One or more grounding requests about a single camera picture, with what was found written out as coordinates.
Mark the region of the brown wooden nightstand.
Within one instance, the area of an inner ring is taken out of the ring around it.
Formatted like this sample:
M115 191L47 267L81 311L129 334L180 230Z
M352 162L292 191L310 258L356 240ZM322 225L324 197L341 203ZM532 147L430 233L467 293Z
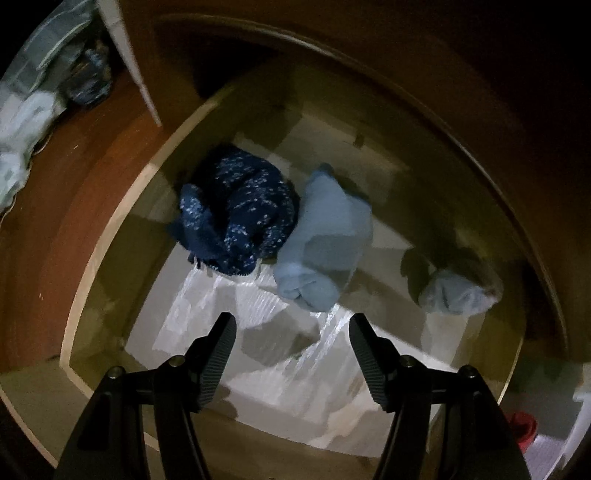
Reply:
M167 126L221 87L291 79L404 168L386 220L406 272L489 263L524 290L526 336L590 359L586 1L124 1Z

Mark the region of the dark blue snack bag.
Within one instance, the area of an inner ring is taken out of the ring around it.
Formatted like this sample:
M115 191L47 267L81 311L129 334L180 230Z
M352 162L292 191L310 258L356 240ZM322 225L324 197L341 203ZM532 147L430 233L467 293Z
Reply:
M60 93L68 103L93 107L109 96L111 87L108 48L97 40L84 48L61 83Z

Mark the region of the light blue folded cloth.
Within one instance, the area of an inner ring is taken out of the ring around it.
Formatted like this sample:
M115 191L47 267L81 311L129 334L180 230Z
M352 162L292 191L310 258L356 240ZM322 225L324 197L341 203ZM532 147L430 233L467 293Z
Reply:
M330 311L372 239L370 203L349 193L322 164L308 177L297 225L277 253L277 293L305 310Z

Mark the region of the wooden drawer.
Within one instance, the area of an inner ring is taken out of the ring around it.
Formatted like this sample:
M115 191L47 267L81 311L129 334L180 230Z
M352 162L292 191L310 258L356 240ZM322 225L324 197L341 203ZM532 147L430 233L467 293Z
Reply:
M50 468L56 467L105 371L114 365L148 369L125 345L163 264L180 247L169 232L180 187L204 165L207 152L224 141L269 160L297 189L318 165L331 164L342 185L369 200L373 223L381 220L397 231L382 209L393 205L389 188L404 166L394 151L363 134L348 111L328 107L297 78L288 82L283 99L260 80L216 93L174 133L161 137L146 153L145 167L125 181L125 194L90 241L90 257L58 330L58 356L11 368L1 377L2 400ZM428 266L423 275L406 272L404 265L415 254L407 243L401 273L419 306L431 275L451 263ZM467 362L481 371L497 398L508 390L527 327L525 291L510 292L503 285L502 300L479 314L484 323ZM243 424L212 404L194 423L217 479L368 479L377 467L379 456L290 441Z

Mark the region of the white green patterned cloth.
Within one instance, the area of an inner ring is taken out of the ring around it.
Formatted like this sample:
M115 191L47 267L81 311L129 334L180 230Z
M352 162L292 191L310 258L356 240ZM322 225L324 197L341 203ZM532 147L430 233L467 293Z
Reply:
M1 83L1 211L25 186L35 145L64 110L56 92L36 90L24 98Z

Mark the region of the dark blue speckled underwear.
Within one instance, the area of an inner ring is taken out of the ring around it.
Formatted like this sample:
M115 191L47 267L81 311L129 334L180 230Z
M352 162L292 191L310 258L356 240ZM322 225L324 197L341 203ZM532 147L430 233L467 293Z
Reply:
M228 276L273 259L297 224L300 196L266 159L231 143L213 147L179 192L169 225L188 261Z

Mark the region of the white paper bag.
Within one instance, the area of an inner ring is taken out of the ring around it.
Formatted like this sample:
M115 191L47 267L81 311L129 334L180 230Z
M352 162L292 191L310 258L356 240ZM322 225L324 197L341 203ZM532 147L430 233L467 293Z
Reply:
M162 125L157 110L144 83L139 65L123 22L119 2L116 0L97 0L96 5L106 29L121 57L155 124Z

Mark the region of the pale blue printed sock ball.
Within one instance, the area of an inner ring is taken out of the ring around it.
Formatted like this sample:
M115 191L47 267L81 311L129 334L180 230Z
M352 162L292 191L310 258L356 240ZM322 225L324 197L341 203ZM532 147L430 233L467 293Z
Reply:
M503 282L488 263L460 259L431 275L418 304L430 314L471 317L486 313L503 293Z

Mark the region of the grey plaid cloth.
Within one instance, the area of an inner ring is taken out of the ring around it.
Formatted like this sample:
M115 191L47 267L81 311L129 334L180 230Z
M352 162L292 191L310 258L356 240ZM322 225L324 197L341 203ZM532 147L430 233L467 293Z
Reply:
M95 1L62 1L30 35L1 81L21 95L32 93L62 48L90 24L95 11Z

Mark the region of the red underwear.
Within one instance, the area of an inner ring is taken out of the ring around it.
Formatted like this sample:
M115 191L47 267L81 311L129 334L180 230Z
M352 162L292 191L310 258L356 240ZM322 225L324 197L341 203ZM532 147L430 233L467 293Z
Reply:
M522 453L532 445L538 434L538 421L526 412L514 412L506 415L512 436Z

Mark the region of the white drawer liner paper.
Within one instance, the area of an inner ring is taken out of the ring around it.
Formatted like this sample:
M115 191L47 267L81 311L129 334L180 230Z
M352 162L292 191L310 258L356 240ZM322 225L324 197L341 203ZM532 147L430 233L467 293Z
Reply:
M125 350L153 368L184 353L224 311L238 336L213 408L243 424L315 448L381 454L392 422L377 406L353 349L349 318L363 312L377 334L425 365L454 371L467 363L484 316L442 316L412 299L401 265L407 241L375 220L374 239L339 303L311 313L280 299L270 265L228 277L188 262L174 247L158 273Z

